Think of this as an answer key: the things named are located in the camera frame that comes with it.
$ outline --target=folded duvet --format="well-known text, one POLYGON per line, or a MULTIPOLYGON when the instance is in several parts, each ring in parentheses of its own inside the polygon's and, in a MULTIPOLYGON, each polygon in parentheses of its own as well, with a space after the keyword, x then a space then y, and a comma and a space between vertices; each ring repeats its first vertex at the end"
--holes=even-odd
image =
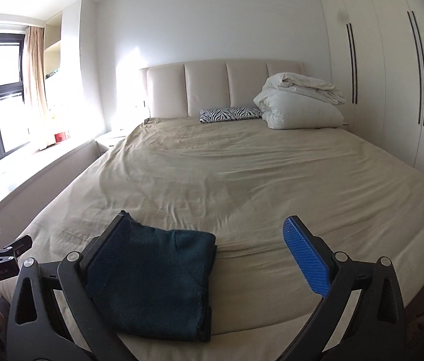
POLYGON ((277 73, 265 82, 254 103, 271 129, 338 128, 345 101, 334 84, 297 73, 277 73))
POLYGON ((293 92, 333 105, 345 103, 341 91, 334 84, 290 72, 277 73, 269 77, 262 88, 262 92, 255 97, 254 103, 260 108, 261 103, 277 91, 293 92))

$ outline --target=black wardrobe handle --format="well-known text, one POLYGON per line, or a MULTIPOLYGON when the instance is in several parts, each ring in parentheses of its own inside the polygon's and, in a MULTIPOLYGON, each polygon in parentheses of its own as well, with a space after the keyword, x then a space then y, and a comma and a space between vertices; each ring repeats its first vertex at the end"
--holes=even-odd
POLYGON ((352 38, 352 51, 354 52, 354 71, 355 71, 355 104, 358 98, 358 85, 357 85, 357 54, 355 53, 355 39, 354 32, 352 31, 352 23, 349 23, 350 37, 352 38))
POLYGON ((355 42, 352 33, 352 24, 347 25, 347 36, 349 37, 350 66, 352 68, 352 104, 357 104, 357 65, 355 64, 355 42))
POLYGON ((419 39, 420 55, 422 56, 422 73, 423 73, 422 77, 424 79, 424 47, 422 46, 422 37, 420 35, 419 26, 417 25, 416 14, 414 13, 414 11, 411 11, 411 13, 414 19, 414 23, 416 25, 417 37, 419 39))
POLYGON ((420 63, 419 44, 417 41, 416 30, 414 28, 414 24, 412 23, 412 15, 410 12, 407 12, 407 16, 409 17, 410 27, 412 28, 412 34, 414 35, 414 43, 416 45, 416 53, 417 53, 417 63, 419 65, 419 120, 418 120, 418 124, 420 124, 421 115, 422 115, 422 64, 420 63))

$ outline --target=glass pane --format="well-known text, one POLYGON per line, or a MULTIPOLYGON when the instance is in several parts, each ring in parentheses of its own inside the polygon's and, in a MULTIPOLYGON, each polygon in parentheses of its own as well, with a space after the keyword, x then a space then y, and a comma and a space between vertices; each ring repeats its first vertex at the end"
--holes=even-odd
POLYGON ((21 92, 0 97, 0 132, 5 152, 30 141, 21 92))
POLYGON ((47 95, 47 106, 52 114, 57 113, 63 108, 63 100, 66 96, 62 95, 63 83, 61 82, 61 72, 58 70, 52 76, 45 79, 45 94, 47 95))
POLYGON ((20 81, 20 43, 0 42, 0 85, 20 81))

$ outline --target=white wardrobe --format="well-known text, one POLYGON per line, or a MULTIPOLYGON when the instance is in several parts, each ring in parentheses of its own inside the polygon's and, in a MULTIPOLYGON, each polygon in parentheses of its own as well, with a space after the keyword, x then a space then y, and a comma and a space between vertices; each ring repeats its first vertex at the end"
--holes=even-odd
POLYGON ((349 130, 424 172, 424 0, 322 0, 349 130))

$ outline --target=upholstered headboard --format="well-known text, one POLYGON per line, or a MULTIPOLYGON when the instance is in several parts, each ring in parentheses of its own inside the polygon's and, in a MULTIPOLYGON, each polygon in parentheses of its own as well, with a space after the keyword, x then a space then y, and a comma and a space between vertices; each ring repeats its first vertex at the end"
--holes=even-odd
POLYGON ((268 77, 306 74, 301 62, 284 60, 204 60, 140 70, 151 117, 199 116, 200 110, 253 107, 268 77))

